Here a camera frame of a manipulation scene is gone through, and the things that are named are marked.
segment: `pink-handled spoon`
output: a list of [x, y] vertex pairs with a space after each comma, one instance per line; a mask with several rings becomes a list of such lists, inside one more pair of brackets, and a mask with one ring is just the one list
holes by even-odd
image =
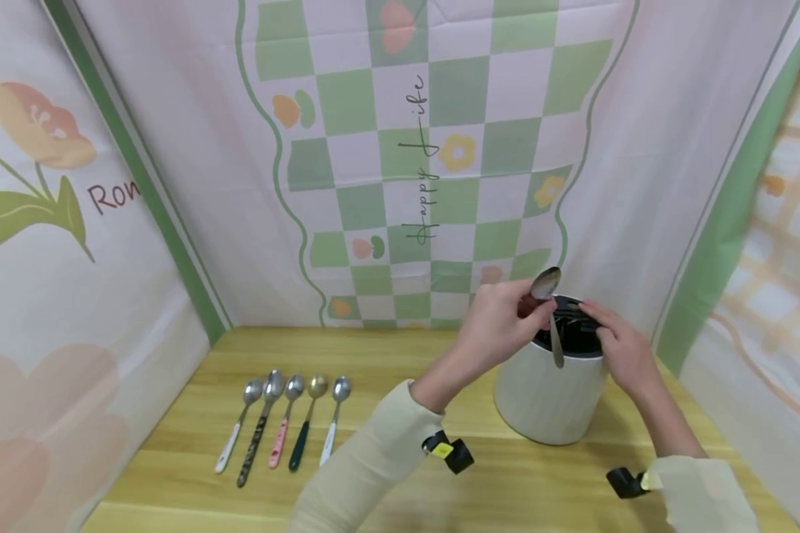
[[279, 465], [281, 449], [284, 448], [284, 437], [287, 436], [287, 421], [291, 417], [291, 408], [293, 408], [293, 402], [302, 396], [304, 390], [305, 382], [302, 376], [299, 374], [292, 375], [287, 382], [287, 386], [284, 388], [284, 396], [287, 398], [287, 410], [284, 411], [284, 417], [281, 419], [279, 432], [276, 433], [276, 443], [273, 445], [273, 450], [270, 453], [270, 468], [276, 468]]

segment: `utensil holder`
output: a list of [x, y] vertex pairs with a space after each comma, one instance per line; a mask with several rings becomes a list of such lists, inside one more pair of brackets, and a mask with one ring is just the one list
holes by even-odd
[[501, 365], [495, 381], [495, 405], [507, 425], [524, 437], [564, 445], [578, 442], [590, 427], [607, 370], [596, 337], [598, 324], [578, 309], [575, 298], [555, 298], [565, 365], [557, 368], [550, 333], [540, 330]]

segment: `black-handled spoon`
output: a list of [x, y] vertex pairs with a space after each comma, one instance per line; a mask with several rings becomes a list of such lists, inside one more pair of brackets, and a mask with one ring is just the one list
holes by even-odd
[[308, 408], [308, 415], [305, 415], [305, 422], [303, 422], [302, 429], [299, 430], [299, 436], [296, 438], [296, 444], [293, 445], [293, 453], [291, 460], [287, 464], [287, 469], [295, 472], [299, 469], [299, 464], [302, 461], [302, 454], [305, 450], [305, 441], [308, 440], [308, 428], [311, 425], [311, 413], [314, 412], [314, 403], [317, 398], [326, 394], [329, 388], [329, 382], [326, 376], [316, 375], [311, 378], [308, 383], [308, 395], [311, 397], [311, 405]]

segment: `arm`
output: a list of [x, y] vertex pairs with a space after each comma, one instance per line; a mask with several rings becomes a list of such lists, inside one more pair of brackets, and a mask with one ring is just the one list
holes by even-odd
[[370, 419], [305, 485], [289, 533], [351, 533], [426, 455], [424, 439], [441, 430], [450, 401], [469, 383], [511, 358], [555, 309], [545, 303], [519, 318], [530, 280], [481, 286], [456, 342], [416, 381], [400, 383]]
[[648, 341], [600, 304], [581, 310], [601, 324], [596, 331], [613, 380], [634, 402], [655, 454], [648, 489], [664, 495], [667, 522], [678, 533], [758, 533], [759, 525], [729, 464], [708, 459], [664, 385]]

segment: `black wrist mount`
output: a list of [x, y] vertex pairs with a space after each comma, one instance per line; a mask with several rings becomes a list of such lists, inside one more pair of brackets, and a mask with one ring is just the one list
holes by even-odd
[[649, 492], [643, 488], [643, 477], [646, 477], [646, 472], [640, 472], [635, 477], [628, 468], [620, 466], [607, 473], [607, 482], [611, 483], [620, 500], [629, 500]]
[[474, 464], [471, 451], [467, 448], [465, 443], [462, 442], [462, 439], [457, 438], [451, 443], [444, 431], [440, 431], [435, 433], [432, 437], [424, 439], [421, 447], [428, 455], [435, 455], [443, 459], [448, 465], [448, 468], [450, 468], [450, 471], [454, 472], [455, 475]]

